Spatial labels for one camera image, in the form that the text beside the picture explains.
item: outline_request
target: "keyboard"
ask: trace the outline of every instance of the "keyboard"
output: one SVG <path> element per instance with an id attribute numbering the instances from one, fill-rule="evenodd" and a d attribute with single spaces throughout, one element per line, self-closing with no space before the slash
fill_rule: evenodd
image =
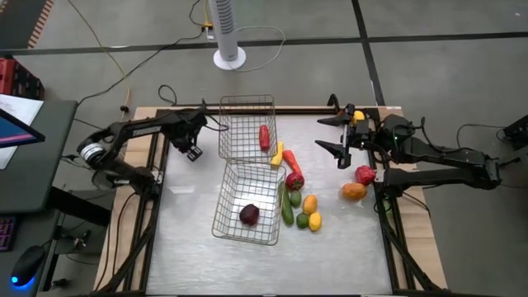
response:
<path id="1" fill-rule="evenodd" d="M 0 252 L 11 251 L 16 221 L 14 216 L 0 215 Z"/>

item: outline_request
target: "monitor screen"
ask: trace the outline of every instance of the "monitor screen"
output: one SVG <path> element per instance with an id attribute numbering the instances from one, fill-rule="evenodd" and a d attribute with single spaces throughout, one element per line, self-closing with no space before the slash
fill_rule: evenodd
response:
<path id="1" fill-rule="evenodd" d="M 0 109 L 0 148 L 40 141 L 44 141 L 42 134 Z"/>

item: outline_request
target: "blue light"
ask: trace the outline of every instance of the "blue light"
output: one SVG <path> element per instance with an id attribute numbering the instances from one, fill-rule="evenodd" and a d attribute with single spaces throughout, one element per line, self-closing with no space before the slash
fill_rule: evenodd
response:
<path id="1" fill-rule="evenodd" d="M 15 285 L 13 284 L 12 288 L 14 290 L 29 290 L 31 289 L 31 287 L 35 284 L 35 277 L 33 276 L 32 279 L 30 279 L 30 281 L 27 282 L 27 284 L 25 285 Z"/>

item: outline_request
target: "metal wire basket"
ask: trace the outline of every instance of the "metal wire basket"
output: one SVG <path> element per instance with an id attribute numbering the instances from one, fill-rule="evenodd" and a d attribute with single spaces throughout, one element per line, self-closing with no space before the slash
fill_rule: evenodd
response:
<path id="1" fill-rule="evenodd" d="M 221 158 L 268 163 L 277 154 L 275 99 L 271 95 L 222 97 L 219 122 L 229 127 L 219 132 Z M 262 125 L 270 135 L 267 152 L 261 150 L 258 138 Z"/>
<path id="2" fill-rule="evenodd" d="M 281 226 L 281 198 L 278 187 L 285 180 L 283 167 L 228 160 L 220 189 L 212 234 L 249 243 L 275 245 Z M 253 226 L 243 224 L 240 211 L 253 204 L 259 209 Z"/>

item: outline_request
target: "gray floor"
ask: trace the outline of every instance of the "gray floor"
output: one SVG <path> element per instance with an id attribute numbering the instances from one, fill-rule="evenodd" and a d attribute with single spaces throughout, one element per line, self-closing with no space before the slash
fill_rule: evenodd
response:
<path id="1" fill-rule="evenodd" d="M 105 45 L 165 44 L 196 33 L 186 17 L 191 0 L 75 2 Z M 279 26 L 290 38 L 358 36 L 349 1 L 233 2 L 240 26 Z M 369 0 L 361 1 L 361 8 L 370 36 L 528 31 L 528 4 L 522 1 Z M 203 20 L 201 5 L 195 18 Z M 273 31 L 241 36 L 246 40 L 278 37 Z M 68 3 L 57 0 L 37 48 L 83 46 L 97 45 Z M 528 110 L 528 39 L 371 46 L 387 105 L 402 106 L 406 117 L 415 121 L 425 116 L 428 134 L 438 144 L 454 146 L 456 129 L 464 123 L 508 125 Z M 247 49 L 247 66 L 268 60 L 275 51 L 275 47 Z M 375 105 L 358 44 L 286 46 L 275 62 L 252 73 L 218 70 L 212 64 L 213 52 L 173 50 L 148 62 L 130 78 L 133 108 L 165 105 L 157 94 L 163 83 L 176 89 L 180 103 L 201 98 L 215 102 L 224 95 L 264 92 L 272 94 L 279 105 L 323 104 L 330 93 L 336 93 L 341 102 Z M 131 69 L 149 54 L 120 53 L 115 57 L 124 69 Z M 43 80 L 50 100 L 79 100 L 120 78 L 104 54 L 17 58 Z M 77 117 L 103 126 L 119 120 L 118 106 L 124 102 L 125 89 L 121 84 L 105 96 L 87 101 Z M 74 153 L 91 132 L 92 128 L 75 123 L 64 152 Z M 462 142 L 494 157 L 511 151 L 495 139 L 495 130 L 468 128 L 462 133 Z M 512 166 L 504 173 L 508 184 L 528 185 L 525 168 Z M 90 172 L 63 164 L 56 184 L 92 190 L 90 176 Z M 527 193 L 465 186 L 427 191 L 445 277 L 453 291 L 506 296 L 528 291 L 524 281 L 528 275 Z M 43 295 L 84 293 L 91 287 L 95 270 L 95 266 L 61 259 L 56 278 L 68 276 L 73 283 L 68 290 Z"/>

